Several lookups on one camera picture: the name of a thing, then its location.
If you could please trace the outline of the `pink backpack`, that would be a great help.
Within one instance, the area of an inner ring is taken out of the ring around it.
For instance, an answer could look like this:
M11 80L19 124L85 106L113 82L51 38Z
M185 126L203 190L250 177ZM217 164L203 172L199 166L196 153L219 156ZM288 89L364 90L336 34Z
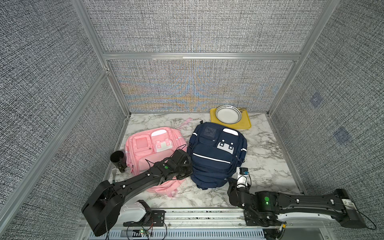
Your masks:
M154 163L170 157L175 150L187 150L187 143L180 130L161 127L131 135L125 144L126 164L137 176Z

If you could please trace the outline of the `navy blue backpack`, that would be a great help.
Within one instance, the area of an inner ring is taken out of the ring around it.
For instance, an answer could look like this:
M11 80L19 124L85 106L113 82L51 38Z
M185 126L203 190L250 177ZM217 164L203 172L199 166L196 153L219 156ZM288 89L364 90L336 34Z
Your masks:
M187 147L192 159L192 181L202 190L224 186L245 162L247 148L247 139L239 131L201 122Z

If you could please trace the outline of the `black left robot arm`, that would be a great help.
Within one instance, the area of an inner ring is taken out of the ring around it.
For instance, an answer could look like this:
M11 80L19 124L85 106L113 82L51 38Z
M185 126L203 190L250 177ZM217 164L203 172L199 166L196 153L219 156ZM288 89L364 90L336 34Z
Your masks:
M108 232L117 222L124 203L149 188L173 180L182 180L192 173L192 164L172 160L155 163L144 173L117 182L101 182L82 207L82 213L95 236Z

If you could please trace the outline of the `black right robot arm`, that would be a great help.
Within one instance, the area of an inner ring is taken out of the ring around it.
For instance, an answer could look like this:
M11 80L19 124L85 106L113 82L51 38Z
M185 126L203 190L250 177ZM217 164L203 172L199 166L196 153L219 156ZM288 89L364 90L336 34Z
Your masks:
M280 226L289 218L317 218L329 216L342 227L363 229L367 225L351 200L347 191L336 189L333 193L320 196L288 195L261 191L250 193L250 187L238 180L229 179L228 196L231 205L244 210L248 226Z

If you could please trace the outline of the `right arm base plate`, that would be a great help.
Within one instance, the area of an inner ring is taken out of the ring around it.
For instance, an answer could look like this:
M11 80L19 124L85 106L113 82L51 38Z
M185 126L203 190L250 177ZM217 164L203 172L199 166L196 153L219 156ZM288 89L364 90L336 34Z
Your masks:
M282 224L282 222L278 220L278 216L273 215L270 212L259 213L244 210L244 218L247 226L259 226L267 228L280 226Z

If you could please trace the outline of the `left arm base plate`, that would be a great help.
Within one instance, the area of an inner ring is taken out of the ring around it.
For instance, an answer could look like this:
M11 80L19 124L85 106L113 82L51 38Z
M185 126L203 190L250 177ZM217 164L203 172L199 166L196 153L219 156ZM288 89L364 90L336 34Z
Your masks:
M166 211L150 211L138 222L125 222L124 227L162 227L164 225Z

